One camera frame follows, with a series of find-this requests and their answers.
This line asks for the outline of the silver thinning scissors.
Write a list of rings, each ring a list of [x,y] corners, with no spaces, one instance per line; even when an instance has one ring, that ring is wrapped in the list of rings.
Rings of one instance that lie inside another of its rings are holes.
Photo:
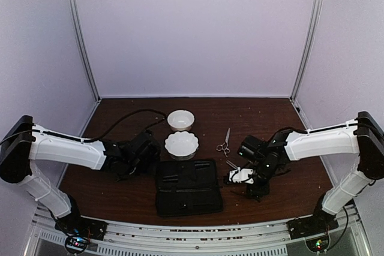
[[[233,162],[231,162],[230,160],[227,160],[226,161],[226,164],[229,165],[231,167],[232,170],[240,170],[241,168],[237,165],[235,165]]]

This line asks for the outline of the black zippered tool case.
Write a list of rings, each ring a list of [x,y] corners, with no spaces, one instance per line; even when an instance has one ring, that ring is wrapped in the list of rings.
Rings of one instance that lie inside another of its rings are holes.
[[[155,207],[163,218],[223,211],[213,159],[162,161],[155,175]]]

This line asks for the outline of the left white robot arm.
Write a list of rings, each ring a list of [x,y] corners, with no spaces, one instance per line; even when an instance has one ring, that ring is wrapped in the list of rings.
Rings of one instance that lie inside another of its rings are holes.
[[[161,147],[145,130],[132,140],[81,138],[45,129],[23,115],[1,140],[1,179],[24,189],[46,206],[60,227],[81,234],[87,228],[75,199],[51,184],[36,161],[78,165],[115,173],[120,179],[146,173],[160,160]]]

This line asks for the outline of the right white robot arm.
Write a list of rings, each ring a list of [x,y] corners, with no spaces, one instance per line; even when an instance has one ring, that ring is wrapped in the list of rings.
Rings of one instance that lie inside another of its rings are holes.
[[[238,149],[238,155],[248,164],[231,170],[227,180],[246,184],[248,196],[258,200],[267,194],[269,180],[277,170],[289,162],[336,154],[354,154],[358,160],[336,186],[319,198],[307,224],[311,232],[319,233],[366,186],[383,179],[383,129],[369,112],[359,112],[356,118],[330,127],[284,127],[268,141],[249,135]]]

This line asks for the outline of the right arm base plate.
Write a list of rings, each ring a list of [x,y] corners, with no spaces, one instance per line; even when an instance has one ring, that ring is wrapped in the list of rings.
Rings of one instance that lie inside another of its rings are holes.
[[[287,228],[292,240],[302,237],[315,236],[317,234],[326,234],[328,231],[334,230],[338,227],[339,224],[336,220],[326,223],[325,221],[318,220],[313,216],[295,218],[287,222]]]

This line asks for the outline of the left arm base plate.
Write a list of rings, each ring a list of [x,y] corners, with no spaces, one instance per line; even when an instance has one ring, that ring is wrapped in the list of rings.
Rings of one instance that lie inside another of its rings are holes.
[[[56,219],[55,229],[62,231],[67,236],[80,236],[86,240],[103,240],[107,223],[81,217],[77,224],[65,224],[61,219]]]

